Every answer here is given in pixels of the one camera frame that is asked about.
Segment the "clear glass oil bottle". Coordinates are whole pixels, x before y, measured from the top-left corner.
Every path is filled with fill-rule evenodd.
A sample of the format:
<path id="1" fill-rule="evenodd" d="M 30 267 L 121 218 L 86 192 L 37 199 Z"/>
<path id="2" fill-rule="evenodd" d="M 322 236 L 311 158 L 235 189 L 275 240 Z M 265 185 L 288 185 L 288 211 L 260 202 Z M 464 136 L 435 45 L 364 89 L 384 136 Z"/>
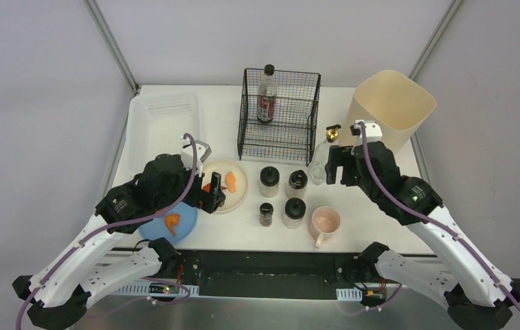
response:
<path id="1" fill-rule="evenodd" d="M 340 124 L 328 126 L 326 128 L 325 139 L 315 149 L 312 162 L 308 166 L 308 178 L 310 181 L 319 186 L 326 180 L 326 164 L 330 147 L 336 143 L 339 138 Z"/>

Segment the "black lid white shaker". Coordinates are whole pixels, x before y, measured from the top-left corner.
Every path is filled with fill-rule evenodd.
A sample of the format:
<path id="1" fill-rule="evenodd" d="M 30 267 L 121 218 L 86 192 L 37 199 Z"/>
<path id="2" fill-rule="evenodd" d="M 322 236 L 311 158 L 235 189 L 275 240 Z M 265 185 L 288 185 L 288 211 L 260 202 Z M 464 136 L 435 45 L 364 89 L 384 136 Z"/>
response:
<path id="1" fill-rule="evenodd" d="M 286 196 L 291 198 L 303 199 L 308 184 L 308 176 L 302 170 L 295 170 L 289 175 L 288 186 L 286 187 Z"/>

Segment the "black lid seasoning shaker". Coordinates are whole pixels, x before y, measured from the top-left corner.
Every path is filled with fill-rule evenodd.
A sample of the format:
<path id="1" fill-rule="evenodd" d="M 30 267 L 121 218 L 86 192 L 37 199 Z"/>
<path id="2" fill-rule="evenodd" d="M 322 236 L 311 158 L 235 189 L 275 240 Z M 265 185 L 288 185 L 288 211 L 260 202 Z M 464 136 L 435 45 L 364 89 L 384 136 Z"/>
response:
<path id="1" fill-rule="evenodd" d="M 278 194 L 280 172 L 274 166 L 266 166 L 260 171 L 260 194 L 266 198 L 273 198 Z"/>

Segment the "black lid granule shaker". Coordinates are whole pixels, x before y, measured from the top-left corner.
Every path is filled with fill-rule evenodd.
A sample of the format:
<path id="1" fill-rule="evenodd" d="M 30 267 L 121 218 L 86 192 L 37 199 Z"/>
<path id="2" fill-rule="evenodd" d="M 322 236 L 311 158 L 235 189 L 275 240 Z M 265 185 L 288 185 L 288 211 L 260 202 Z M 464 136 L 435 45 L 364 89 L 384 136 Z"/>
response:
<path id="1" fill-rule="evenodd" d="M 283 224 L 289 229 L 299 228 L 306 214 L 306 204 L 298 197 L 290 198 L 284 205 Z"/>

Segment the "red label vinegar bottle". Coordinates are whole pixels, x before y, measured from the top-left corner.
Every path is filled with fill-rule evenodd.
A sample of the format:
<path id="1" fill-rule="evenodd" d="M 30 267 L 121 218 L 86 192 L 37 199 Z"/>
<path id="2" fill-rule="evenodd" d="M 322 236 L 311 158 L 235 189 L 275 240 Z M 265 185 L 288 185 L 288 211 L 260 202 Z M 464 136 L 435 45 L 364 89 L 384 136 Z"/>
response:
<path id="1" fill-rule="evenodd" d="M 275 99 L 278 93 L 278 83 L 274 74 L 275 67 L 272 64 L 265 65 L 263 77 L 258 86 L 257 119 L 263 124 L 269 124 L 274 119 Z"/>

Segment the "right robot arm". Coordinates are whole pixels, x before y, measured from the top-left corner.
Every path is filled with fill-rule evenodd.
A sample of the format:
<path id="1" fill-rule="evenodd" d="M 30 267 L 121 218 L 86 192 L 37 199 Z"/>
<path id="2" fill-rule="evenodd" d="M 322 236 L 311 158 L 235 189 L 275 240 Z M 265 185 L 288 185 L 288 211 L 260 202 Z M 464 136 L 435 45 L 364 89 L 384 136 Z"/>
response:
<path id="1" fill-rule="evenodd" d="M 409 261 L 373 242 L 357 268 L 408 286 L 446 310 L 462 329 L 502 329 L 520 303 L 520 278 L 495 267 L 457 226 L 442 198 L 423 179 L 401 174 L 382 142 L 332 146 L 325 166 L 328 184 L 359 187 L 387 216 L 413 232 L 442 261 L 444 270 Z"/>

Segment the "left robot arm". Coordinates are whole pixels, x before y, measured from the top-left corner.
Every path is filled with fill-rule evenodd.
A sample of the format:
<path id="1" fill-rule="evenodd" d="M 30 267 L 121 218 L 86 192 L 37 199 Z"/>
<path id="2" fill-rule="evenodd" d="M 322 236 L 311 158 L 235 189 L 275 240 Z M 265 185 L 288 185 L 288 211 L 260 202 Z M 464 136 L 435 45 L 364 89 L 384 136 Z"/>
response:
<path id="1" fill-rule="evenodd" d="M 180 204 L 207 213 L 225 200 L 221 175 L 213 173 L 212 187 L 205 190 L 203 163 L 207 153 L 184 150 L 179 155 L 161 154 L 149 161 L 131 180 L 111 188 L 78 236 L 47 267 L 13 281 L 23 301 L 15 327 L 28 317 L 42 329 L 67 329 L 103 297 L 138 279 L 177 268 L 178 252 L 166 238 L 146 247 L 104 271 L 98 261 L 140 226 L 160 218 Z"/>

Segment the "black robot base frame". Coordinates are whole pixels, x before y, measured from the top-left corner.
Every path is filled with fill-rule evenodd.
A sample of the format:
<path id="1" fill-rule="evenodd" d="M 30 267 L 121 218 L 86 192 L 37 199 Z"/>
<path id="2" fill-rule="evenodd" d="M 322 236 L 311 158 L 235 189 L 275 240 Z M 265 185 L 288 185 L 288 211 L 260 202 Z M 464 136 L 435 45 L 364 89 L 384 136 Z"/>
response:
<path id="1" fill-rule="evenodd" d="M 190 285 L 198 296 L 339 300 L 346 294 L 371 307 L 390 296 L 390 282 L 349 253 L 180 250 L 154 276 Z"/>

